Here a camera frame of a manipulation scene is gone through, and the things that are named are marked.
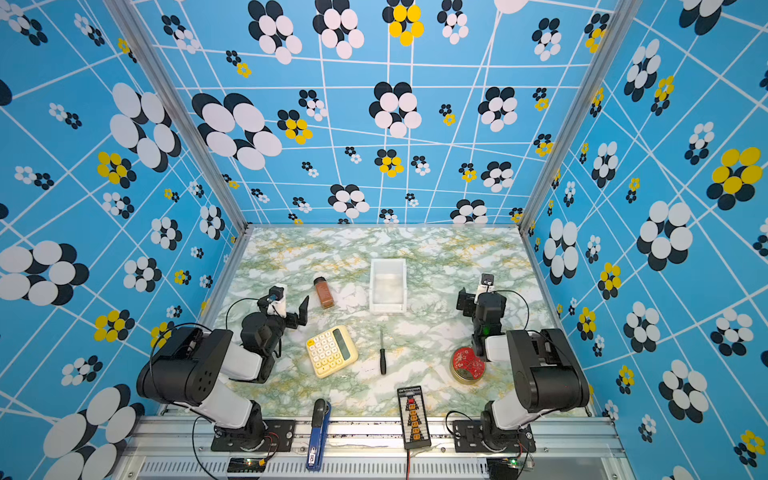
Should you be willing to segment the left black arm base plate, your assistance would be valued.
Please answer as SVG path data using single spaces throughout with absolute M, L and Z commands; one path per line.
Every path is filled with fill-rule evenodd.
M 296 421 L 266 419 L 240 429 L 214 428 L 210 449 L 214 452 L 288 452 L 292 448 Z

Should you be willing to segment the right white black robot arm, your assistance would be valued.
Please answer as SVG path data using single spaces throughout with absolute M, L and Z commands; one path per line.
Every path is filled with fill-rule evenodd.
M 552 413 L 588 405 L 589 385 L 560 329 L 504 331 L 507 298 L 485 286 L 476 293 L 461 289 L 456 309 L 472 320 L 471 346 L 452 360 L 456 371 L 476 376 L 488 363 L 507 363 L 514 390 L 490 401 L 480 416 L 485 448 L 502 452 L 513 444 L 530 448 L 530 425 Z

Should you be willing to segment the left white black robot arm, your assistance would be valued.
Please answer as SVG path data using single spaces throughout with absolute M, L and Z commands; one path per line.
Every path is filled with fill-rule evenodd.
M 243 318 L 241 342 L 229 329 L 183 323 L 163 333 L 140 371 L 137 393 L 158 403 L 188 408 L 212 422 L 214 451 L 277 450 L 290 443 L 271 431 L 262 408 L 222 379 L 264 384 L 282 355 L 287 329 L 307 324 L 309 299 L 296 313 L 285 310 L 280 287 L 257 300 L 259 310 Z

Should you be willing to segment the black screwdriver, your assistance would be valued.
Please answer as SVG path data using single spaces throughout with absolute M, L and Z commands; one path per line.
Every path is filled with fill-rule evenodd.
M 382 376 L 387 374 L 387 357 L 386 357 L 386 347 L 385 347 L 385 341 L 384 341 L 384 329 L 381 328 L 379 331 L 379 371 Z

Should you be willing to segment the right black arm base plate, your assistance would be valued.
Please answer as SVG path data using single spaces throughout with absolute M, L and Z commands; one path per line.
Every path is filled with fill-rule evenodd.
M 458 453 L 504 453 L 522 455 L 537 450 L 530 427 L 501 430 L 479 420 L 456 420 L 449 424 Z

